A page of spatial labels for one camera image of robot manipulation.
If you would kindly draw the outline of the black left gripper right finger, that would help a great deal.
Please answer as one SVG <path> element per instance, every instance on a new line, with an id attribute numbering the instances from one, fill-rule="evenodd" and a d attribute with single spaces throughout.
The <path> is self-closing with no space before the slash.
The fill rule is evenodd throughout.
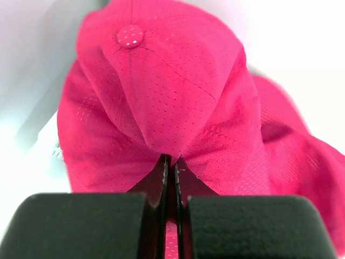
<path id="1" fill-rule="evenodd" d="M 220 196 L 185 163 L 174 166 L 180 258 L 335 258 L 302 196 Z"/>

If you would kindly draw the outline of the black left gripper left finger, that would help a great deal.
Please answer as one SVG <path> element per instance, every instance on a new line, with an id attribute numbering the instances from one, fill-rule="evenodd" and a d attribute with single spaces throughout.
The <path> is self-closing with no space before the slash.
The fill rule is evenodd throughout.
<path id="1" fill-rule="evenodd" d="M 1 258 L 164 258 L 170 157 L 126 193 L 35 194 L 15 211 Z"/>

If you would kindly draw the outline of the pink cap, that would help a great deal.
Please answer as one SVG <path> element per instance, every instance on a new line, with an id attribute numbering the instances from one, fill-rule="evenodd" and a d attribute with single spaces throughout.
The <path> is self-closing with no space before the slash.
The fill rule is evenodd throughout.
<path id="1" fill-rule="evenodd" d="M 220 20 L 178 1 L 88 14 L 58 109 L 74 192 L 126 192 L 162 154 L 222 195 L 268 195 L 258 86 Z"/>
<path id="2" fill-rule="evenodd" d="M 344 256 L 344 155 L 312 136 L 288 95 L 253 76 L 261 104 L 261 134 L 271 192 L 300 195 L 319 210 L 339 256 Z"/>

